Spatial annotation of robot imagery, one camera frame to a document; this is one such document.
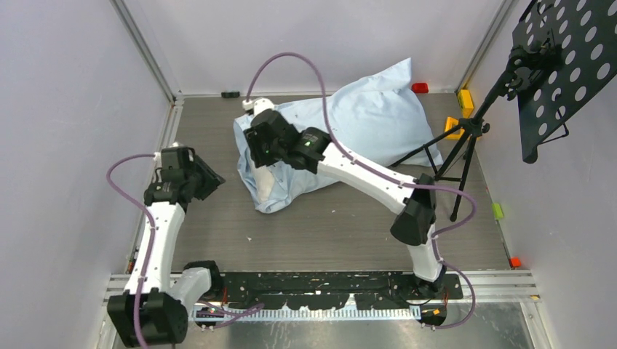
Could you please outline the light blue pillowcase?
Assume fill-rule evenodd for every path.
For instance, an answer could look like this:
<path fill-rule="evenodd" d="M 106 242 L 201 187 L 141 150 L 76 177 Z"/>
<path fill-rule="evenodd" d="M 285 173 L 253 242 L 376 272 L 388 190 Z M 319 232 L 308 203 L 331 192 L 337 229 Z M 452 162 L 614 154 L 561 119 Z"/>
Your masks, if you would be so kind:
<path fill-rule="evenodd" d="M 333 129 L 337 140 L 359 155 L 382 166 L 390 166 L 409 152 L 432 140 L 431 127 L 416 94 L 410 89 L 412 61 L 406 58 L 387 69 L 341 87 L 327 97 L 325 119 L 321 98 L 279 104 L 276 109 L 298 129 Z M 250 192 L 255 209 L 270 214 L 284 209 L 304 193 L 334 184 L 333 178 L 295 170 L 279 162 L 268 169 L 275 176 L 276 200 L 259 204 L 254 166 L 243 131 L 251 116 L 234 119 L 233 130 L 239 150 L 237 169 Z"/>

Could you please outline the white pillow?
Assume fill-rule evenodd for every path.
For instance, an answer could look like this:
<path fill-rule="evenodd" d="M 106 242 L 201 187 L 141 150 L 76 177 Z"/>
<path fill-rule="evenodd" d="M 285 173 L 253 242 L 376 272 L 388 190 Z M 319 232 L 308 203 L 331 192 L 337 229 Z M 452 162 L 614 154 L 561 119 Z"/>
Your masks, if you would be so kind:
<path fill-rule="evenodd" d="M 252 173 L 255 178 L 258 203 L 265 204 L 267 201 L 276 200 L 275 185 L 277 181 L 268 167 L 255 168 Z"/>

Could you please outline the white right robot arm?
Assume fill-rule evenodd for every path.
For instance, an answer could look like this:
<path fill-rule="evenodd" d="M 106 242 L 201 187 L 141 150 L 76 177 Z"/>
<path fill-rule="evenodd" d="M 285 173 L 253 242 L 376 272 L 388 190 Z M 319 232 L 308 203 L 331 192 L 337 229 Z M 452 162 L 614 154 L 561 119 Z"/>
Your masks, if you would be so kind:
<path fill-rule="evenodd" d="M 352 150 L 337 146 L 330 134 L 309 127 L 299 132 L 267 98 L 243 101 L 251 116 L 244 137 L 256 167 L 285 163 L 295 170 L 323 175 L 369 195 L 396 214 L 391 235 L 407 246 L 413 261 L 413 290 L 435 298 L 445 287 L 446 268 L 434 253 L 436 196 L 419 180 L 390 172 Z"/>

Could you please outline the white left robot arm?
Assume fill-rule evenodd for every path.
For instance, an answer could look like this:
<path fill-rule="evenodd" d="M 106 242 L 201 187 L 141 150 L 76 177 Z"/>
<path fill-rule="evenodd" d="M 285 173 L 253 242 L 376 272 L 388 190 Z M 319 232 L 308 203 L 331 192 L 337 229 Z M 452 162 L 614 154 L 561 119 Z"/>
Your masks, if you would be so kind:
<path fill-rule="evenodd" d="M 156 168 L 154 180 L 137 200 L 111 178 L 126 157 L 106 173 L 108 184 L 146 219 L 137 259 L 119 295 L 109 297 L 107 313 L 118 336 L 128 348 L 175 345 L 186 338 L 188 318 L 202 297 L 213 301 L 222 295 L 223 278 L 212 260 L 187 263 L 180 278 L 171 278 L 177 237 L 194 200 L 205 200 L 225 180 L 191 147 L 173 143 L 147 155 Z"/>

